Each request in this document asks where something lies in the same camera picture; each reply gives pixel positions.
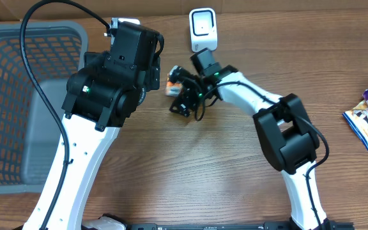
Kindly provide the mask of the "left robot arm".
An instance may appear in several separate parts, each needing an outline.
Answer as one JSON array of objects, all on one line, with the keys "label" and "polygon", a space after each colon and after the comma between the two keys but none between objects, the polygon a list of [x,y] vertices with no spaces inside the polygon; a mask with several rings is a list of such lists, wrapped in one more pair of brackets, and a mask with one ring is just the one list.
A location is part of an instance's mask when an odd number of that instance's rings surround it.
[{"label": "left robot arm", "polygon": [[160,87],[164,37],[125,19],[109,28],[110,50],[88,52],[66,83],[61,137],[41,196],[24,229],[126,229],[114,215],[83,220],[93,182],[125,120]]}]

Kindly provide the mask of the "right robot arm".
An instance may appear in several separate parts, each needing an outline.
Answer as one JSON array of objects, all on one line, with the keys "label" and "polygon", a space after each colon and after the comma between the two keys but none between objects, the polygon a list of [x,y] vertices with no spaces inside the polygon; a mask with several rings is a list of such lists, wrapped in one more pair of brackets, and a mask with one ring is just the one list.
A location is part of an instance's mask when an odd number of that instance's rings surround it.
[{"label": "right robot arm", "polygon": [[316,185],[315,169],[325,137],[311,123],[302,101],[294,94],[280,96],[253,84],[237,68],[221,66],[212,51],[195,53],[191,62],[197,73],[181,66],[169,72],[169,81],[179,82],[181,92],[170,111],[201,121],[206,100],[232,104],[252,117],[265,159],[281,173],[291,203],[293,229],[325,229],[326,213],[322,209]]}]

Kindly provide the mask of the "small orange juice carton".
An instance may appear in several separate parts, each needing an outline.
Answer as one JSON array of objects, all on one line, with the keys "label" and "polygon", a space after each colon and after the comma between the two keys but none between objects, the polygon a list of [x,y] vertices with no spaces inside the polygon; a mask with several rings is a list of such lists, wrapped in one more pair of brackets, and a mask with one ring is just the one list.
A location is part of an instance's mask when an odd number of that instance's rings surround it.
[{"label": "small orange juice carton", "polygon": [[181,92],[182,89],[182,84],[179,82],[176,83],[172,83],[170,81],[170,76],[167,76],[167,81],[166,81],[166,87],[165,87],[165,94],[167,96],[178,96],[179,93]]}]

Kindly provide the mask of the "yellow snack bag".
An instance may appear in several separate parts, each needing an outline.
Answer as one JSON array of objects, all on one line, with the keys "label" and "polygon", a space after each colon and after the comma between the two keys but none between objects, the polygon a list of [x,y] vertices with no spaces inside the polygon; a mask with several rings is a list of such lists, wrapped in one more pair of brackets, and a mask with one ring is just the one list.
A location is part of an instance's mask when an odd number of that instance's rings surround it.
[{"label": "yellow snack bag", "polygon": [[342,114],[348,125],[368,151],[368,104],[362,100],[357,106]]}]

